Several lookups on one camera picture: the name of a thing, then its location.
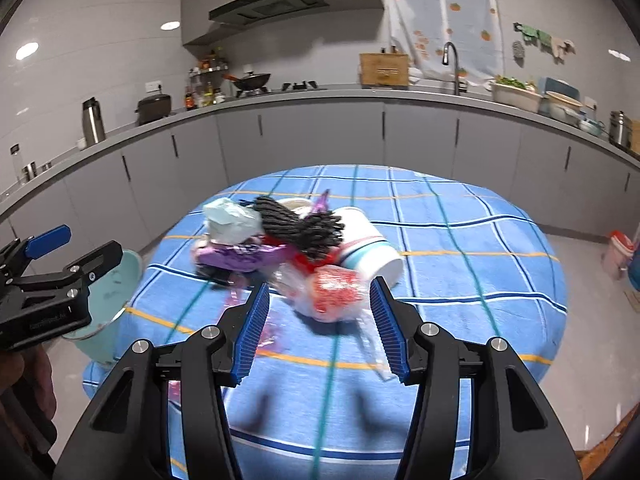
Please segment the window curtain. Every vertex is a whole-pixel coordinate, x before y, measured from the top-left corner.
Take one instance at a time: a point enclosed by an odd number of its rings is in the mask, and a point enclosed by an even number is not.
[[[504,73],[496,0],[385,0],[391,43],[409,55],[422,78],[452,80],[453,59],[442,64],[452,41],[460,55],[460,76],[483,85]]]

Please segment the faucet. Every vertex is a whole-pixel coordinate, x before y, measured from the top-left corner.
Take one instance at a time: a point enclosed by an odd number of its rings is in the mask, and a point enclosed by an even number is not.
[[[444,44],[442,64],[445,66],[449,66],[449,47],[453,48],[453,53],[456,55],[456,63],[453,73],[453,95],[460,95],[460,75],[458,74],[458,72],[460,72],[460,64],[458,61],[458,50],[456,49],[456,46],[450,41],[447,41],[447,43]]]

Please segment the tablecloth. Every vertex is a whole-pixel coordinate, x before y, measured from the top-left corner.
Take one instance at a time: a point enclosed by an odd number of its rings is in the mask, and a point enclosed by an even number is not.
[[[361,208],[404,256],[396,299],[456,338],[506,338],[533,376],[543,377],[566,322],[562,269],[530,217],[494,192],[398,168],[314,166],[254,178],[212,198],[312,198],[325,189],[331,208]],[[117,356],[139,338],[178,342],[218,321],[228,291],[198,277],[189,255],[203,220],[198,206],[160,243],[120,323]],[[305,319],[275,293],[270,319],[280,327],[276,351],[263,351],[242,384],[224,391],[244,478],[392,479],[417,387],[382,381],[353,323]],[[106,373],[87,367],[90,396]],[[187,478],[180,405],[171,404],[173,473]],[[469,383],[462,381],[452,477],[464,474],[469,428]]]

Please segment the black yarn bundle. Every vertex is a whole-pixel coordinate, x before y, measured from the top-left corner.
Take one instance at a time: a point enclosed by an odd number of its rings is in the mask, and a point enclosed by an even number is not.
[[[292,244],[311,260],[321,260],[342,242],[344,225],[333,211],[319,211],[303,219],[268,196],[255,199],[254,209],[262,217],[269,236]]]

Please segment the black range hood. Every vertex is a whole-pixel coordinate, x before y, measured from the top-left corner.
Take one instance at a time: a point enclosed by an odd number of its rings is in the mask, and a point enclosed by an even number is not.
[[[326,5],[324,0],[235,0],[210,10],[209,19],[223,25],[242,27],[274,16]]]

